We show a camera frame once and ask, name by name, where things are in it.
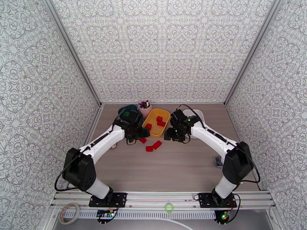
yellow tray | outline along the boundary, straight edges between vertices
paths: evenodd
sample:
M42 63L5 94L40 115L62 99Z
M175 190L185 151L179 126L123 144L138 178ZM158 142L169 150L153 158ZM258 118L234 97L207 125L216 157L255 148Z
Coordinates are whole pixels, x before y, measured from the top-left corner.
M163 118L162 121L166 122L165 127L157 125L157 117L161 116ZM147 116L145 122L143 123L143 127L145 127L148 123L152 125L150 130L150 136L153 138L159 138L163 134L168 121L170 120L170 113L166 110L154 108L150 111L149 115Z

green tape roll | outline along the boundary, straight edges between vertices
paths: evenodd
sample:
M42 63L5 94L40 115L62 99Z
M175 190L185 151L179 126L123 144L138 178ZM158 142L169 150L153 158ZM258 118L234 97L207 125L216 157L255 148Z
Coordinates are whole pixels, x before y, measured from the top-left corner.
M173 211L174 211L174 206L173 206L173 204L171 204L170 202L166 203L166 205L165 205L165 211L166 211L166 213L168 213L168 214L173 213Z

black mounting plate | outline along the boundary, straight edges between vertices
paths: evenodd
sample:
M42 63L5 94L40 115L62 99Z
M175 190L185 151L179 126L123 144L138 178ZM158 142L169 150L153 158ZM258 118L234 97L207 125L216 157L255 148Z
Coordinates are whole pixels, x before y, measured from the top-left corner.
M113 193L112 201L113 207L125 207L127 200L127 193ZM89 201L89 207L110 207L110 204L103 202L103 200L92 195Z
M235 200L233 194L229 195L220 206L217 206L215 204L215 202L213 201L212 193L199 193L198 194L198 200L199 200L199 204L200 204L201 208L217 208L217 207L220 207L220 208L230 209L231 204L233 205L233 208L237 207L237 203L236 203L236 200Z

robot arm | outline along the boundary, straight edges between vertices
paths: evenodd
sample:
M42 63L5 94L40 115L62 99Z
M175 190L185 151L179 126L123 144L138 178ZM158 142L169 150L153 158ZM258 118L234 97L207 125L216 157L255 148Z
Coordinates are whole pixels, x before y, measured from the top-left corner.
M170 123L173 128L165 132L165 140L184 142L186 134L193 135L221 156L223 177L212 191L214 202L219 206L253 169L252 161L248 158L251 157L248 145L245 142L237 143L224 137L201 122L199 117L187 117L180 109L171 114Z
M123 110L109 129L93 142L80 149L71 148L67 154L62 177L81 191L90 193L105 203L110 203L113 189L96 177L95 164L118 141L126 138L132 142L150 136L142 128L142 115L137 111Z

patterned wallpaper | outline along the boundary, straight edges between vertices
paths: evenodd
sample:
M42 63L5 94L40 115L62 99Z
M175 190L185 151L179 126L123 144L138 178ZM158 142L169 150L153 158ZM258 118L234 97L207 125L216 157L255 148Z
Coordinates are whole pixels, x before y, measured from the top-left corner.
M53 0L102 102L223 102L272 0Z
M287 229L307 229L307 0L284 0L227 108Z
M0 229L39 229L98 110L41 0L0 0Z

